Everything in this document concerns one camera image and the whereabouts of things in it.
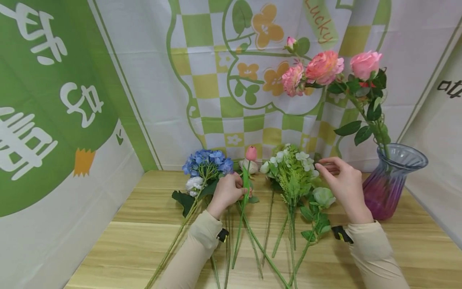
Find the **orange flower print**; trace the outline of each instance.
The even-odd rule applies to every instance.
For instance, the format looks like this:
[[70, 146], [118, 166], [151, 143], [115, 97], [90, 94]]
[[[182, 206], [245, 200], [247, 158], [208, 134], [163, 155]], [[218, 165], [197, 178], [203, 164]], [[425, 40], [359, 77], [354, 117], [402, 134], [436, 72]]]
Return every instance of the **orange flower print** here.
[[241, 62], [237, 65], [237, 69], [239, 70], [239, 76], [247, 77], [252, 80], [257, 80], [258, 68], [258, 65], [255, 63], [247, 66], [247, 64]]
[[273, 23], [276, 13], [276, 5], [266, 4], [261, 13], [252, 18], [252, 28], [257, 33], [255, 45], [259, 50], [265, 49], [270, 41], [279, 42], [284, 38], [281, 26]]
[[281, 62], [278, 66], [277, 71], [267, 69], [263, 78], [265, 84], [263, 85], [264, 91], [273, 92], [274, 96], [279, 96], [284, 92], [284, 86], [281, 83], [281, 78], [284, 73], [289, 69], [289, 63], [287, 61]]

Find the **purple gradient vase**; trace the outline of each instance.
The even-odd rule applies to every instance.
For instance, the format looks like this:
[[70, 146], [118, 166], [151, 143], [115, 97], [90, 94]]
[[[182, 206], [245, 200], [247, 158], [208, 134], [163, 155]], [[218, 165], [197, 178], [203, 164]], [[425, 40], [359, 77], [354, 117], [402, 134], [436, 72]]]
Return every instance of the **purple gradient vase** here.
[[428, 165], [420, 151], [398, 143], [387, 145], [389, 158], [377, 148], [380, 163], [363, 183], [364, 199], [375, 220], [393, 216], [406, 182], [407, 174]]

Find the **white rose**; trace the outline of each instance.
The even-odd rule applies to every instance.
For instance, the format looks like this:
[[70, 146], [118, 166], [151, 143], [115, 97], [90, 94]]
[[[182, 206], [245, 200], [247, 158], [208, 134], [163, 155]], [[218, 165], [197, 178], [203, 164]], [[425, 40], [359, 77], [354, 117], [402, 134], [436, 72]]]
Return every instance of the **white rose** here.
[[316, 202], [325, 208], [330, 207], [336, 200], [332, 191], [328, 188], [315, 188], [313, 190], [313, 195]]
[[[239, 161], [239, 166], [241, 167], [241, 170], [244, 171], [243, 167], [247, 170], [247, 167], [249, 165], [249, 160], [248, 159], [243, 159]], [[253, 175], [254, 173], [258, 172], [258, 165], [254, 161], [250, 161], [250, 167], [249, 167], [249, 174]]]
[[269, 172], [269, 162], [265, 161], [263, 165], [260, 167], [261, 173], [268, 173]]

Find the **tabletop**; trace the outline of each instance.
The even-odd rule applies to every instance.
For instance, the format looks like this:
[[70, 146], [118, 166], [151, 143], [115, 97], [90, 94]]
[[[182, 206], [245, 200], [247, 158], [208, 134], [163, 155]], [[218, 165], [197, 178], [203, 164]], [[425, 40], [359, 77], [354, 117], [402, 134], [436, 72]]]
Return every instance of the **tabletop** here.
[[[181, 225], [182, 207], [171, 198], [171, 193], [182, 190], [187, 179], [182, 172], [147, 172], [65, 288], [143, 289]], [[260, 202], [246, 207], [252, 230], [262, 244], [266, 236], [271, 192], [270, 182], [264, 176], [257, 175], [254, 194]], [[333, 226], [347, 224], [346, 215], [339, 204], [335, 203], [327, 213]], [[273, 250], [285, 215], [285, 205], [281, 197], [275, 195], [268, 239], [269, 252]], [[231, 227], [235, 228], [239, 224], [236, 208], [232, 208], [231, 216]], [[411, 288], [462, 288], [461, 250], [406, 189], [395, 215], [381, 224]], [[232, 228], [228, 229], [231, 233], [237, 231]], [[299, 232], [308, 229], [310, 224], [299, 213], [296, 216], [296, 259], [301, 255], [306, 242]], [[263, 279], [259, 278], [249, 237], [243, 232], [236, 267], [230, 272], [228, 288], [282, 288], [267, 262], [263, 267]], [[289, 280], [290, 243], [287, 234], [288, 230], [273, 261], [286, 280]], [[225, 279], [225, 250], [226, 247], [220, 244], [214, 253], [221, 287]], [[347, 243], [336, 240], [332, 234], [327, 234], [318, 244], [308, 249], [298, 271], [297, 281], [299, 288], [305, 289], [365, 288]], [[211, 262], [206, 263], [196, 287], [217, 287]]]

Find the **pink rose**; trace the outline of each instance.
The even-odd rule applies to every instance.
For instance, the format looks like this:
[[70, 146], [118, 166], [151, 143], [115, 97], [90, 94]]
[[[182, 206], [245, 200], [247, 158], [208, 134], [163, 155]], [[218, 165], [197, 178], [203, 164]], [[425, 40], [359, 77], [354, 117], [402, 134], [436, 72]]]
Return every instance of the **pink rose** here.
[[350, 66], [354, 76], [366, 81], [370, 78], [372, 71], [375, 71], [375, 75], [377, 75], [381, 58], [382, 54], [376, 51], [363, 52], [355, 55], [350, 60]]
[[339, 58], [337, 52], [328, 50], [319, 53], [308, 63], [306, 77], [309, 83], [328, 85], [343, 71], [343, 68], [343, 58]]
[[290, 97], [303, 95], [305, 85], [303, 83], [300, 85], [300, 80], [303, 77], [303, 71], [303, 64], [299, 62], [296, 66], [289, 68], [289, 70], [282, 75], [282, 85], [284, 86], [285, 92], [287, 92]]
[[248, 160], [256, 161], [257, 159], [257, 148], [250, 146], [245, 153], [245, 158]]

